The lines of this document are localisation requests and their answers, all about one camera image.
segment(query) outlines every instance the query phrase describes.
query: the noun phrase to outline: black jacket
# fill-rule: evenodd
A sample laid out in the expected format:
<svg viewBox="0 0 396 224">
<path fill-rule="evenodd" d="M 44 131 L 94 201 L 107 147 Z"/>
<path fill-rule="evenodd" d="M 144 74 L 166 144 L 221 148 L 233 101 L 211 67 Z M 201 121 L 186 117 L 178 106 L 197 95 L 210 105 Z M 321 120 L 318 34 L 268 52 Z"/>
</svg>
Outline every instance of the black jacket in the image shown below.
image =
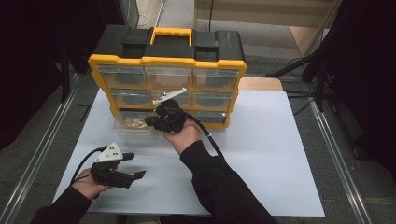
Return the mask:
<svg viewBox="0 0 396 224">
<path fill-rule="evenodd" d="M 202 141 L 186 148 L 180 159 L 192 172 L 192 184 L 201 205 L 213 217 L 168 216 L 161 217 L 162 224 L 276 223 L 241 177 L 223 158 L 210 156 Z M 90 205 L 90 200 L 69 187 L 54 204 L 40 208 L 32 224 L 78 223 Z"/>
</svg>

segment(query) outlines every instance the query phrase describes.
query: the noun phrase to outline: black curtain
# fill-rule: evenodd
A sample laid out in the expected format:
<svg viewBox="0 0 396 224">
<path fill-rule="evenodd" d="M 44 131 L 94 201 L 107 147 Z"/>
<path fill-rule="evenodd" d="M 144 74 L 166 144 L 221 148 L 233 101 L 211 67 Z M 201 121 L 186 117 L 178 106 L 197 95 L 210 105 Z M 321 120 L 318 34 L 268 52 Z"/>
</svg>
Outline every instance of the black curtain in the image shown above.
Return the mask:
<svg viewBox="0 0 396 224">
<path fill-rule="evenodd" d="M 355 147 L 396 179 L 395 22 L 396 1 L 345 0 L 302 79 L 312 80 L 325 64 L 335 101 L 346 105 L 340 117 L 359 123 L 346 127 Z"/>
</svg>

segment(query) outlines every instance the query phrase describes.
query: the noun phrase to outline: plastic drawer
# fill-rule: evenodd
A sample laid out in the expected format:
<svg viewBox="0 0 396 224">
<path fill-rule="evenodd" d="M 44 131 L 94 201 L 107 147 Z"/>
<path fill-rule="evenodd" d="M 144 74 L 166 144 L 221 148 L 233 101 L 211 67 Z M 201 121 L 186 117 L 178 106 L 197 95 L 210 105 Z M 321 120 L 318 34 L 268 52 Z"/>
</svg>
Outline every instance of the plastic drawer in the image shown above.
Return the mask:
<svg viewBox="0 0 396 224">
<path fill-rule="evenodd" d="M 202 123 L 224 123 L 226 112 L 194 111 L 193 115 Z"/>
<path fill-rule="evenodd" d="M 145 117 L 152 116 L 153 114 L 153 110 L 123 108 L 119 109 L 117 120 L 121 126 L 129 127 L 130 129 L 149 130 L 151 127 L 147 126 Z"/>
<path fill-rule="evenodd" d="M 178 90 L 151 91 L 151 99 L 157 100 L 163 95 L 164 92 L 170 92 L 170 91 L 178 91 Z M 185 91 L 173 97 L 172 99 L 176 100 L 182 109 L 190 109 L 190 102 L 191 102 L 190 96 L 191 96 L 190 91 Z"/>
<path fill-rule="evenodd" d="M 227 111 L 233 95 L 225 92 L 196 91 L 192 97 L 194 110 Z"/>
<path fill-rule="evenodd" d="M 141 88 L 147 86 L 142 66 L 98 65 L 109 88 Z"/>
<path fill-rule="evenodd" d="M 110 90 L 117 105 L 152 106 L 149 91 Z"/>
<path fill-rule="evenodd" d="M 233 92 L 238 76 L 233 69 L 194 69 L 192 86 L 196 91 Z"/>
<path fill-rule="evenodd" d="M 173 66 L 146 66 L 145 73 L 152 89 L 170 90 L 189 89 L 191 85 L 191 68 Z"/>
</svg>

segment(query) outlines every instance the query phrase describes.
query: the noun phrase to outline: black cable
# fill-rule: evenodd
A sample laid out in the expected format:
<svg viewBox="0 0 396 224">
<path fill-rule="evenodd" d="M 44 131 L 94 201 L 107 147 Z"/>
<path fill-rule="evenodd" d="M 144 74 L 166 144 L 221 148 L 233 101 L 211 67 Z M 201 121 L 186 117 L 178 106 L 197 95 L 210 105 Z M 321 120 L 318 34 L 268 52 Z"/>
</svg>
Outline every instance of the black cable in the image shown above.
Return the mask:
<svg viewBox="0 0 396 224">
<path fill-rule="evenodd" d="M 220 151 L 220 148 L 218 147 L 218 145 L 216 144 L 215 140 L 212 138 L 212 134 L 207 130 L 207 128 L 201 123 L 200 120 L 196 119 L 193 115 L 187 113 L 186 111 L 183 110 L 179 110 L 179 109 L 173 109 L 173 108 L 165 108 L 165 110 L 168 111 L 173 111 L 173 112 L 177 112 L 177 113 L 182 113 L 184 114 L 188 119 L 191 119 L 192 121 L 194 121 L 200 128 L 201 130 L 205 133 L 207 139 L 209 139 L 210 144 L 212 144 L 213 148 L 216 150 L 216 153 L 218 153 L 218 155 L 224 159 L 223 154 Z"/>
<path fill-rule="evenodd" d="M 290 60 L 288 61 L 288 63 L 286 64 L 286 67 L 289 66 L 289 64 L 291 63 L 291 61 L 296 60 L 296 59 L 301 60 L 302 58 L 293 58 L 293 59 L 290 59 Z M 291 75 L 293 75 L 293 76 L 295 76 L 295 77 L 298 76 L 297 74 L 294 74 L 294 73 L 292 73 L 291 71 L 292 71 L 292 70 L 289 71 L 289 73 L 290 73 Z"/>
<path fill-rule="evenodd" d="M 314 101 L 315 101 L 315 99 L 309 100 L 308 103 L 305 106 L 303 106 L 301 109 L 299 109 L 296 112 L 294 112 L 293 116 L 296 116 L 296 115 L 300 114 L 303 110 L 305 110 Z"/>
<path fill-rule="evenodd" d="M 85 178 L 85 177 L 88 177 L 88 176 L 90 176 L 90 175 L 93 175 L 93 174 L 88 174 L 88 175 L 84 175 L 84 176 L 82 176 L 82 177 L 79 177 L 79 178 L 73 180 L 71 184 L 76 183 L 76 182 L 79 181 L 80 179 Z"/>
<path fill-rule="evenodd" d="M 210 12 L 209 12 L 209 32 L 210 32 L 210 26 L 211 26 L 211 24 L 212 24 L 213 1 L 214 1 L 214 0 L 212 0 L 212 3 L 210 4 Z"/>
<path fill-rule="evenodd" d="M 74 182 L 76 182 L 77 180 L 81 179 L 82 177 L 79 177 L 78 179 L 76 179 L 76 176 L 78 175 L 79 169 L 81 169 L 81 166 L 84 164 L 84 162 L 95 152 L 103 152 L 105 149 L 107 148 L 107 146 L 104 147 L 99 147 L 95 150 L 93 150 L 92 152 L 88 153 L 88 155 L 81 161 L 81 163 L 79 164 L 77 170 L 75 171 L 75 173 L 73 174 L 72 180 L 70 181 L 70 185 L 72 185 Z"/>
</svg>

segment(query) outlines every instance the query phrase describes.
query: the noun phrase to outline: cable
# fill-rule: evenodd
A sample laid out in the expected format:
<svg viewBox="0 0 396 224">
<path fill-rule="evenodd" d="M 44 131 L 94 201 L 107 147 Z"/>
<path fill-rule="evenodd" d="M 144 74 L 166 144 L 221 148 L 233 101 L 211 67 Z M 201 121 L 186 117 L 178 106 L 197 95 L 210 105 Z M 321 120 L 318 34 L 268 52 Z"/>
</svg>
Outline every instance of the cable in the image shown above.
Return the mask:
<svg viewBox="0 0 396 224">
<path fill-rule="evenodd" d="M 212 0 L 212 3 L 210 4 L 210 14 L 209 14 L 209 32 L 210 32 L 210 26 L 211 26 L 211 24 L 212 24 L 213 1 L 214 1 L 214 0 Z"/>
<path fill-rule="evenodd" d="M 73 174 L 72 180 L 70 181 L 70 185 L 72 185 L 74 182 L 76 182 L 77 180 L 83 178 L 83 177 L 87 177 L 87 176 L 83 176 L 83 177 L 79 177 L 78 179 L 76 179 L 76 176 L 78 175 L 79 169 L 81 169 L 81 166 L 84 164 L 84 162 L 95 152 L 103 152 L 105 149 L 107 148 L 107 146 L 104 147 L 99 147 L 97 149 L 95 149 L 94 151 L 88 153 L 88 155 L 81 161 L 81 163 L 79 164 L 77 170 L 75 171 L 75 173 Z"/>
<path fill-rule="evenodd" d="M 289 64 L 291 63 L 291 61 L 296 60 L 296 59 L 302 59 L 302 58 L 293 58 L 293 59 L 290 59 L 290 60 L 288 61 L 288 63 L 286 64 L 286 67 L 289 66 Z M 290 74 L 292 74 L 293 76 L 298 76 L 297 74 L 294 74 L 294 73 L 292 73 L 291 71 L 289 71 Z"/>
<path fill-rule="evenodd" d="M 144 23 L 144 24 L 137 24 L 137 26 L 144 26 L 144 25 L 149 24 L 149 17 L 148 16 L 139 14 L 139 17 L 144 17 L 144 18 L 148 19 L 148 21 L 146 23 Z"/>
<path fill-rule="evenodd" d="M 77 182 L 77 181 L 79 181 L 80 179 L 83 179 L 83 178 L 88 177 L 88 176 L 90 176 L 90 175 L 93 175 L 93 174 L 88 174 L 88 175 L 84 175 L 84 176 L 82 176 L 82 177 L 79 177 L 79 178 L 75 179 L 75 180 L 72 182 L 72 184 L 75 183 L 75 182 Z"/>
<path fill-rule="evenodd" d="M 210 144 L 212 144 L 213 148 L 216 150 L 216 153 L 218 153 L 218 155 L 224 159 L 223 154 L 221 153 L 218 145 L 216 144 L 215 140 L 212 138 L 212 134 L 207 130 L 207 128 L 201 123 L 200 120 L 196 119 L 193 115 L 183 111 L 183 110 L 178 110 L 178 109 L 173 109 L 173 108 L 165 108 L 165 110 L 167 111 L 173 111 L 173 112 L 177 112 L 177 113 L 182 113 L 184 114 L 188 119 L 191 119 L 192 121 L 194 121 L 200 128 L 201 130 L 205 133 L 207 139 L 209 140 Z"/>
<path fill-rule="evenodd" d="M 305 106 L 303 106 L 301 109 L 299 109 L 296 112 L 294 112 L 293 116 L 296 116 L 296 115 L 300 114 L 303 110 L 305 110 L 314 101 L 315 101 L 315 99 L 309 100 L 308 103 Z"/>
</svg>

